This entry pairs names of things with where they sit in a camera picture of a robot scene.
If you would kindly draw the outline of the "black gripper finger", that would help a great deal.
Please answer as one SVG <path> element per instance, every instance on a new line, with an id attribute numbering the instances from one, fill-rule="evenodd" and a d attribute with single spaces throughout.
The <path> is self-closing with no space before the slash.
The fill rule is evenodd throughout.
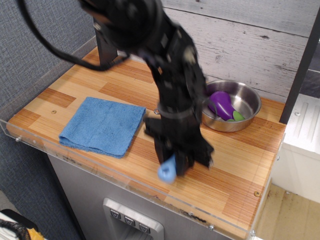
<path id="1" fill-rule="evenodd" d="M 154 147 L 160 164 L 163 164 L 174 155 L 172 142 L 167 138 L 155 138 Z"/>
<path id="2" fill-rule="evenodd" d="M 176 175 L 184 176 L 186 171 L 194 166 L 195 159 L 190 153 L 185 153 L 180 150 L 175 151 L 174 156 Z"/>

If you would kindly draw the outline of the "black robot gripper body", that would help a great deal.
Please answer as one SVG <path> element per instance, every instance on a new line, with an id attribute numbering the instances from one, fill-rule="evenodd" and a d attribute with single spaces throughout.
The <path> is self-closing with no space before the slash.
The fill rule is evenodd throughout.
<path id="1" fill-rule="evenodd" d="M 146 117 L 144 123 L 147 135 L 171 141 L 174 154 L 176 151 L 189 153 L 194 162 L 210 167 L 214 148 L 202 136 L 200 122 L 194 113 L 179 114 L 175 118 L 163 115 L 160 118 Z"/>

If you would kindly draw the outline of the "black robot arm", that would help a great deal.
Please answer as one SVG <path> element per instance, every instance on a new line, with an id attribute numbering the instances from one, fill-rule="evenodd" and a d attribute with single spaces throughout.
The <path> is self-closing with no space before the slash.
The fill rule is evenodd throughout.
<path id="1" fill-rule="evenodd" d="M 207 100 L 206 78 L 188 33 L 159 0 L 82 0 L 102 37 L 118 50 L 142 58 L 159 92 L 159 118 L 144 119 L 161 168 L 183 176 L 200 163 L 209 167 L 213 147 L 200 131 Z"/>

